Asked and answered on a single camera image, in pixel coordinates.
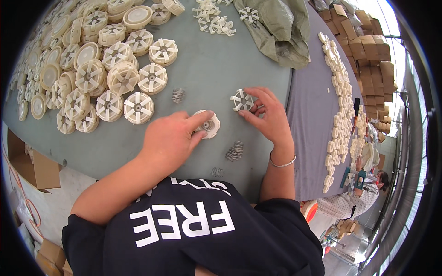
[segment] black t-shirt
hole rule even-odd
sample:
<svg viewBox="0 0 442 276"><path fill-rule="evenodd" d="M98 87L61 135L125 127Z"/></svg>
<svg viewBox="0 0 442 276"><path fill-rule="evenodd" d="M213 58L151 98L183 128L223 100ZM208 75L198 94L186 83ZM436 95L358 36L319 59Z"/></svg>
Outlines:
<svg viewBox="0 0 442 276"><path fill-rule="evenodd" d="M297 201L253 208L233 185L166 178L106 227L70 215L63 228L75 276L324 275L322 248Z"/></svg>

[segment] finger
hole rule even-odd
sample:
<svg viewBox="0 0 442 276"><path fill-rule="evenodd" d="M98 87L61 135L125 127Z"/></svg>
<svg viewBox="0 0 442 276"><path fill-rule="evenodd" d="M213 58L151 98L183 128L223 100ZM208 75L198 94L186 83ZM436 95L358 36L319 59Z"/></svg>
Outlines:
<svg viewBox="0 0 442 276"><path fill-rule="evenodd" d="M264 122L263 119L256 117L255 115L253 115L251 112L249 112L247 110L240 110L240 111L238 111L238 114L241 115L242 117L244 117L244 119L247 122L249 122L251 125L253 125L257 129L260 129L261 125Z"/></svg>
<svg viewBox="0 0 442 276"><path fill-rule="evenodd" d="M258 110L255 111L255 116L259 117L260 114L266 113L267 108L265 106L260 107Z"/></svg>
<svg viewBox="0 0 442 276"><path fill-rule="evenodd" d="M263 102L260 99L257 99L254 103L253 106L250 109L250 112L255 113L255 111L263 105Z"/></svg>
<svg viewBox="0 0 442 276"><path fill-rule="evenodd" d="M254 97L257 97L258 99L261 100L262 104L265 106L271 105L274 100L272 98L270 98L269 95L267 95L264 91L256 89L256 88L244 88L244 91L249 94L252 95Z"/></svg>
<svg viewBox="0 0 442 276"><path fill-rule="evenodd" d="M196 147L196 145L198 145L198 143L201 141L201 139L203 139L206 136L207 136L207 132L205 130L200 130L200 131L192 134L191 144L190 144L191 151Z"/></svg>
<svg viewBox="0 0 442 276"><path fill-rule="evenodd" d="M189 126L189 131L194 131L199 126L204 124L205 121L210 120L210 118L213 116L214 112L211 110L206 110L201 113L198 113L196 115L193 115L189 117L186 121Z"/></svg>
<svg viewBox="0 0 442 276"><path fill-rule="evenodd" d="M181 111L177 111L175 113L172 113L170 116L174 117L174 118L187 119L189 117L189 114L186 111L181 110Z"/></svg>
<svg viewBox="0 0 442 276"><path fill-rule="evenodd" d="M270 98L274 99L275 101L279 101L278 98L275 96L275 94L273 94L273 92L267 87L254 87L254 88L264 91L267 95L270 96Z"/></svg>

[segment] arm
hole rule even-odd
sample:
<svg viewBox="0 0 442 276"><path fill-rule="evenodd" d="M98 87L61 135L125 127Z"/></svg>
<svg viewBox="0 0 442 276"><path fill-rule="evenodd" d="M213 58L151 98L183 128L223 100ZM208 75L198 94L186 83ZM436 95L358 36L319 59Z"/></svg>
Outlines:
<svg viewBox="0 0 442 276"><path fill-rule="evenodd" d="M244 91L257 97L258 100L255 101L250 112L240 110L239 114L273 142L270 158L275 165L281 166L289 163L294 157L295 146L284 106L267 88L245 88ZM260 114L264 114L262 119L259 118ZM261 184L259 201L272 198L295 199L293 164L280 168L273 166L269 161Z"/></svg>
<svg viewBox="0 0 442 276"><path fill-rule="evenodd" d="M150 123L138 156L84 190L71 214L98 225L108 223L186 161L207 135L205 131L192 132L212 116L213 111L192 117L180 111Z"/></svg>

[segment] hand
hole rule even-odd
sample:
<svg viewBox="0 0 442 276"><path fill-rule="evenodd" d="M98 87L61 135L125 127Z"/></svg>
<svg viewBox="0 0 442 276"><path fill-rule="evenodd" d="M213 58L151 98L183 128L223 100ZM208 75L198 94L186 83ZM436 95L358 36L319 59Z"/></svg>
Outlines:
<svg viewBox="0 0 442 276"><path fill-rule="evenodd" d="M164 177L177 170L189 158L206 131L192 132L213 116L213 111L204 111L189 117L186 111L156 119L146 129L143 148L137 158L154 166Z"/></svg>
<svg viewBox="0 0 442 276"><path fill-rule="evenodd" d="M245 88L244 91L258 99L250 111L240 110L239 115L255 126L275 146L293 147L286 111L273 92L264 87ZM260 114L264 114L262 119L259 118Z"/></svg>

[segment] gray table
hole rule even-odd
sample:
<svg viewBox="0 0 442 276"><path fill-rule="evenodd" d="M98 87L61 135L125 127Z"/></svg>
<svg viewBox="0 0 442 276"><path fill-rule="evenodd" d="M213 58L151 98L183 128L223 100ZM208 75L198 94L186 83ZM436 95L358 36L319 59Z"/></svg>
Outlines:
<svg viewBox="0 0 442 276"><path fill-rule="evenodd" d="M296 148L295 188L297 200L310 200L343 193L339 188L345 168L350 165L350 153L345 163L335 166L335 181L327 193L322 193L327 168L324 165L327 155L327 143L332 139L333 117L339 111L338 96L332 85L332 72L325 64L322 43L318 33L326 34L335 40L339 56L348 71L348 78L353 87L353 100L361 99L356 77L350 63L337 43L335 36L316 11L307 4L310 21L309 52L311 62L301 70L294 70L290 97L287 105L287 117L292 130Z"/></svg>
<svg viewBox="0 0 442 276"><path fill-rule="evenodd" d="M177 60L166 67L166 88L152 96L155 113L151 120L178 110L185 110L190 115L201 109L214 110L221 122L217 135L202 141L172 176L211 179L212 168L219 167L225 171L221 179L235 185L247 200L254 202L272 143L232 110L229 98L239 88L266 86L285 103L291 69L280 67L259 52L232 4L219 5L221 16L226 15L236 28L236 34L227 37L201 32L192 12L192 8L197 6L195 1L181 2L186 11L180 16L172 16L164 25L148 25L146 28L152 32L154 40L174 39L179 48ZM151 5L152 2L146 1L145 4ZM150 63L147 55L138 57L138 61L140 68ZM180 105L171 101L172 89L176 87L186 90L186 97ZM63 135L57 130L58 110L48 110L41 120L35 120L29 111L27 119L19 122L16 96L17 91L14 91L3 110L3 120L8 127L38 152L60 164L66 161L68 167L96 179L118 169L137 155L149 125L132 125L122 116L112 123L100 121L92 133L75 131ZM244 142L244 157L232 163L224 155L236 140Z"/></svg>

